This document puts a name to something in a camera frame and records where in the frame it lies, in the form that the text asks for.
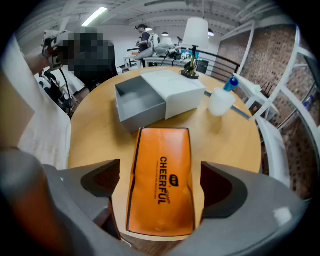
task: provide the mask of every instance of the round wooden table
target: round wooden table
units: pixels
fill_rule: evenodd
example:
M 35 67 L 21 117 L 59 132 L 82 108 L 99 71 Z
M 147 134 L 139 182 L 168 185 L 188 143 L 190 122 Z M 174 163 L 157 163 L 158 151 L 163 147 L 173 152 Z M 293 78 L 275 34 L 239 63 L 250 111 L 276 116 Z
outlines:
M 179 72 L 181 68 L 168 67 Z M 115 85 L 138 77 L 145 69 L 123 73 L 104 82 L 81 102 L 71 119 L 69 168 L 120 159 L 120 181 L 112 201 L 116 222 L 121 233 L 151 241 L 175 241 L 184 237 L 145 236 L 126 231 L 126 209 L 130 172 L 137 141 L 137 132 L 129 133 L 119 121 L 116 108 Z M 224 85 L 214 78 L 200 74 L 207 91 Z M 250 115 L 242 100 L 235 104 Z M 214 162 L 258 173 L 261 165 L 261 142 L 257 125 L 233 110 L 223 116 L 208 111 L 209 97 L 204 95 L 197 109 L 151 125 L 157 128 L 189 128 L 192 150 L 192 176 L 196 225 L 199 226 L 204 207 L 204 193 L 200 186 L 201 162 Z

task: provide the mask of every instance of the brick wall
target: brick wall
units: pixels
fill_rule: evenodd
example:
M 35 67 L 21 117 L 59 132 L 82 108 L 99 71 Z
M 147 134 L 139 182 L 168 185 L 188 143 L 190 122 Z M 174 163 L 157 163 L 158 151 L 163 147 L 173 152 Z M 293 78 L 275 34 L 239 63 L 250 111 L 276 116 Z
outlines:
M 296 28 L 292 25 L 277 25 L 266 28 L 256 29 L 251 45 L 251 49 L 242 70 L 241 76 L 251 82 L 261 85 L 265 90 L 269 84 L 273 92 L 284 74 L 292 54 L 296 35 Z M 228 38 L 220 43 L 218 55 L 226 57 L 237 63 L 241 63 L 248 44 L 250 32 L 245 32 L 234 37 Z M 302 46 L 308 49 L 306 43 L 302 40 Z M 304 64 L 306 61 L 302 55 L 298 55 L 297 64 Z M 223 72 L 218 70 L 218 64 L 213 69 L 214 72 Z M 298 67 L 293 70 L 288 82 L 290 89 L 295 96 L 302 100 L 310 90 L 314 79 L 308 67 Z M 244 98 L 241 90 L 237 89 L 236 93 Z M 314 89 L 311 93 L 315 96 L 315 103 L 310 112 L 316 124 L 320 125 L 320 101 L 319 94 Z M 276 127 L 281 124 L 294 110 L 284 95 L 279 95 L 274 102 L 280 114 L 271 121 Z M 259 106 L 251 109 L 255 112 Z M 302 124 L 298 115 L 294 116 L 292 122 L 281 130 L 281 134 L 287 150 L 290 175 L 291 189 L 303 199 L 312 196 L 314 185 L 317 179 L 317 163 L 313 150 L 311 139 Z M 262 166 L 264 173 L 268 173 L 267 154 L 262 154 Z

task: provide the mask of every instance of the gray box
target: gray box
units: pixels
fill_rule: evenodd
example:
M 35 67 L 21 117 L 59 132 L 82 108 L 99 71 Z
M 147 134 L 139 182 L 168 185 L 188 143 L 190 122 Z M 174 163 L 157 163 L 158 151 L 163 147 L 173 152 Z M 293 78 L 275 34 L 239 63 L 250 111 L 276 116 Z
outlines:
M 115 98 L 120 122 L 129 132 L 166 116 L 166 101 L 141 76 L 116 84 Z

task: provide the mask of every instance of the black cable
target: black cable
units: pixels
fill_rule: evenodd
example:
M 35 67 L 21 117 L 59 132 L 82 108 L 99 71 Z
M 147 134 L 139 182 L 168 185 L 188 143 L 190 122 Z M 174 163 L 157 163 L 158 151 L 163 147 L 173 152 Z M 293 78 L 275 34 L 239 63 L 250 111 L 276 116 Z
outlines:
M 165 59 L 166 59 L 166 57 L 169 55 L 169 52 L 166 54 L 166 56 L 164 57 L 164 59 L 163 59 L 163 61 L 161 62 L 161 65 L 160 65 L 160 67 L 162 66 L 162 64 L 164 63 L 164 61 L 165 61 Z
M 68 114 L 68 115 L 69 115 L 69 117 L 70 117 L 70 111 L 71 111 L 71 96 L 70 96 L 69 86 L 68 86 L 68 82 L 67 82 L 67 79 L 66 79 L 66 77 L 65 77 L 64 72 L 62 71 L 61 68 L 59 68 L 59 69 L 60 69 L 60 72 L 61 72 L 61 74 L 62 74 L 62 76 L 63 76 L 63 78 L 64 78 L 64 80 L 65 80 L 66 89 L 67 89 L 68 94 L 69 94 L 69 114 Z
M 46 58 L 46 55 L 45 55 L 45 45 L 43 45 L 43 47 L 42 47 L 42 55 L 43 55 L 43 57 Z

